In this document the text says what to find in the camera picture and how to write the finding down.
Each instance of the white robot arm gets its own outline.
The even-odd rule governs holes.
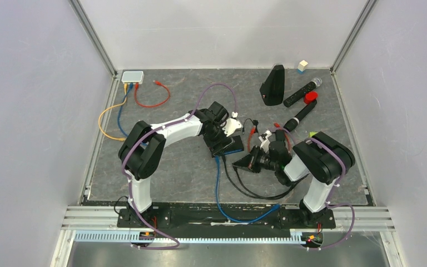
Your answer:
[[[306,223],[316,221],[326,211],[326,202],[342,172],[341,164],[348,171],[355,163],[352,152],[323,132],[313,139],[303,141],[293,147],[295,155],[290,158],[283,141],[270,142],[270,132],[266,132],[261,146],[255,146],[241,160],[233,163],[234,167],[258,173],[261,169],[273,170],[279,182],[295,186],[306,175],[312,174],[312,182],[299,208],[303,211]]]
[[[120,148],[119,158],[123,161],[134,144],[151,129],[185,119],[189,115],[190,112],[175,120],[151,125],[139,121]],[[132,203],[135,202],[136,209],[139,212],[144,212],[151,206],[151,175],[156,171],[165,147],[188,137],[203,135],[212,155],[219,155],[234,143],[230,136],[242,127],[236,116],[237,114],[233,113],[231,118],[224,119],[228,117],[227,110],[219,103],[214,102],[209,108],[196,110],[194,116],[184,123],[165,127],[147,138],[147,146],[135,149],[125,169],[125,172],[130,176],[134,198],[134,201],[129,201],[130,205],[132,206]]]

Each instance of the black triangular object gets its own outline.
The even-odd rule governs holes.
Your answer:
[[[256,160],[259,154],[261,153],[262,153],[261,149],[258,146],[254,146],[248,155],[242,157],[240,160],[235,161],[233,163],[233,167],[241,170],[245,170],[245,171],[258,173],[261,171],[261,167],[258,164],[256,164]]]
[[[259,89],[261,98],[266,106],[276,106],[284,100],[285,70],[281,64],[272,67],[266,81]]]

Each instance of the white wall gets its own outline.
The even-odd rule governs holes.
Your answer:
[[[110,82],[68,1],[0,1],[0,267],[49,266]]]
[[[427,1],[378,1],[337,81],[373,193],[427,266]]]
[[[366,0],[81,0],[119,70],[330,67]]]

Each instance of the yellow cable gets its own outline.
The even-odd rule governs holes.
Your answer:
[[[123,85],[123,90],[125,91],[125,95],[127,94],[127,88],[128,88],[128,84],[127,84],[127,83],[125,83],[125,84]],[[98,120],[99,130],[101,130],[101,132],[102,132],[106,137],[108,137],[108,138],[110,138],[110,139],[112,139],[112,140],[117,140],[117,141],[122,141],[122,142],[123,142],[123,141],[125,141],[125,138],[112,137],[112,136],[110,136],[110,135],[106,134],[106,132],[104,132],[104,130],[102,129],[102,126],[101,126],[101,118],[102,118],[102,116],[104,115],[104,113],[106,113],[108,110],[111,110],[111,109],[113,109],[114,107],[120,107],[120,106],[122,106],[123,104],[125,104],[125,103],[127,102],[127,98],[128,98],[128,97],[125,97],[125,100],[124,100],[122,103],[120,103],[120,104],[113,105],[113,106],[111,106],[111,107],[106,108],[106,110],[102,111],[102,113],[99,115],[99,120]]]

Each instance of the gray work surface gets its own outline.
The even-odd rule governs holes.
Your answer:
[[[342,233],[325,233],[325,245]],[[292,244],[186,244],[177,250],[137,250],[123,243],[75,242],[68,266],[389,266],[379,233],[353,233],[338,246],[309,251]]]
[[[303,101],[290,108],[264,105],[259,88],[266,80],[269,70],[148,70],[145,71],[143,84],[138,89],[138,100],[144,105],[153,105],[163,101],[167,92],[152,81],[158,80],[171,91],[171,98],[164,105],[156,108],[143,108],[136,105],[133,90],[128,96],[121,116],[121,125],[129,133],[134,124],[144,120],[148,124],[162,123],[183,116],[194,108],[200,93],[205,87],[215,82],[223,82],[235,91],[239,120],[246,118],[259,121],[259,131],[272,128],[274,122],[283,125],[293,118],[304,106]],[[345,122],[338,102],[337,94],[328,70],[307,70],[300,75],[296,70],[286,70],[285,97],[306,85],[314,77],[322,79],[322,85],[316,89],[319,94],[318,104],[314,110],[298,125],[292,135],[296,140],[303,140],[309,132],[323,131],[347,147],[351,148]],[[123,99],[123,85],[120,84],[115,103]],[[216,86],[205,94],[199,108],[208,108],[217,101],[229,112],[234,110],[231,92]],[[107,133],[122,137],[117,126],[118,109],[110,114]],[[245,134],[241,135],[246,150],[251,122],[246,123]],[[252,146],[259,145],[257,134],[252,139]],[[121,160],[117,157],[122,142],[103,139],[96,167],[93,173],[91,195],[89,200],[117,200],[128,195],[127,179],[121,174]],[[227,155],[229,173],[234,181],[237,178],[231,163],[242,158],[246,152]],[[230,184],[225,176],[223,165],[220,181],[220,201],[236,203],[267,203],[278,201],[256,200],[242,195]],[[273,171],[262,170],[259,174],[239,170],[245,185],[260,195],[276,195],[287,188],[282,186]],[[191,137],[181,140],[164,149],[160,165],[151,176],[151,197],[157,202],[215,202],[216,164],[202,139]],[[307,177],[289,194],[279,200],[282,204],[297,204],[307,193],[311,177]],[[350,202],[355,205],[367,204],[363,181],[357,166],[350,169],[341,185],[335,191],[333,203]]]

